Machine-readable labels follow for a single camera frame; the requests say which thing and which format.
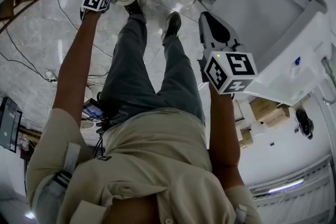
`fluorescent light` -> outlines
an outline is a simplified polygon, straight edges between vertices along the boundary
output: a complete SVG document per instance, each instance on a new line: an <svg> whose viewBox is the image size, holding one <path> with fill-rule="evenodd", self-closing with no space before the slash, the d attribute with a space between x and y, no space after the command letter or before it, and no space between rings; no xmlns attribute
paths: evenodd
<svg viewBox="0 0 336 224"><path fill-rule="evenodd" d="M35 216L34 216L33 212L25 213L25 217L29 218L29 219L35 219Z"/></svg>
<svg viewBox="0 0 336 224"><path fill-rule="evenodd" d="M291 187L300 185L302 183L303 183L303 179L299 179L299 180L293 181L293 182L291 182L289 184L283 185L281 187L270 189L268 193L276 193L278 191L284 190L286 188L291 188Z"/></svg>

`person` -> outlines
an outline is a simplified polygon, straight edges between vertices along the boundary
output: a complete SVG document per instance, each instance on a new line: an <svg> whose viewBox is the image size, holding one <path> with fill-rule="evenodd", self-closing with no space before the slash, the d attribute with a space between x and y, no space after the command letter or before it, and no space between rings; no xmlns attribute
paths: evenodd
<svg viewBox="0 0 336 224"><path fill-rule="evenodd" d="M59 71L57 93L29 163L27 197L42 223L261 223L238 170L240 147L230 95L210 85L211 136L191 62L167 19L166 70L155 93L143 62L146 19L138 2L118 36L99 102L115 111L106 151L92 158L80 123L96 25L88 12Z"/></svg>

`cardboard box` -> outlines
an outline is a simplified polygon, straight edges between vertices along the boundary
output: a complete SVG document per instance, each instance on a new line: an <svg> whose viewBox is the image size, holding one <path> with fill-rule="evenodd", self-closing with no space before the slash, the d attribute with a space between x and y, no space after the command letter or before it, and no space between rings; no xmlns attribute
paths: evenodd
<svg viewBox="0 0 336 224"><path fill-rule="evenodd" d="M242 129L240 132L243 139L239 141L239 146L245 148L252 145L253 139L249 129Z"/></svg>
<svg viewBox="0 0 336 224"><path fill-rule="evenodd" d="M289 119L286 105L277 106L277 102L257 97L250 103L254 117L268 127L275 127Z"/></svg>

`black shoe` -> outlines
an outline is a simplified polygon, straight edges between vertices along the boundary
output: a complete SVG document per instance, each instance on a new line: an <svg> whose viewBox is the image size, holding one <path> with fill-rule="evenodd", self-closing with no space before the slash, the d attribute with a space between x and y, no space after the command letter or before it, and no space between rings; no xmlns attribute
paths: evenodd
<svg viewBox="0 0 336 224"><path fill-rule="evenodd" d="M143 12L139 6L138 0L134 1L130 5L125 6L126 11L128 12L129 15L132 14L141 14L143 15Z"/></svg>
<svg viewBox="0 0 336 224"><path fill-rule="evenodd" d="M178 12L172 12L167 18L167 29L165 34L163 35L163 39L165 40L168 36L176 35L181 28L181 17Z"/></svg>

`marble floor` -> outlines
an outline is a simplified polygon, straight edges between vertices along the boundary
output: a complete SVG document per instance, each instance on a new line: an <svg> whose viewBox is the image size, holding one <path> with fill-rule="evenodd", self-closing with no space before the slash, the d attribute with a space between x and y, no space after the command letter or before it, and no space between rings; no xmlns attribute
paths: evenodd
<svg viewBox="0 0 336 224"><path fill-rule="evenodd" d="M199 11L193 4L195 0L140 0L147 18L148 45L144 55L150 79L155 90L159 90L163 80L165 60L161 45L161 34L165 18L173 10L182 18L179 37L186 54L192 62L197 82L201 84L201 74L197 59L201 57L202 45L198 32ZM200 0L210 7L215 0ZM81 0L59 0L60 6L72 23L79 27L79 5ZM111 55L117 35L128 17L123 7L114 5L104 14L97 27L94 43L105 53ZM76 31L60 10L57 0L41 0L25 11L8 27L13 42L44 74L45 69L58 74ZM22 61L31 66L13 46L7 32L0 35L0 50L9 59ZM110 67L111 58L94 48L90 74L105 74ZM103 84L103 79L89 79L89 84ZM23 124L41 130L48 119L48 112L55 96L55 85L44 81L21 64L7 62L0 57L0 96L11 97L23 110ZM200 90L204 112L209 120L208 87Z"/></svg>

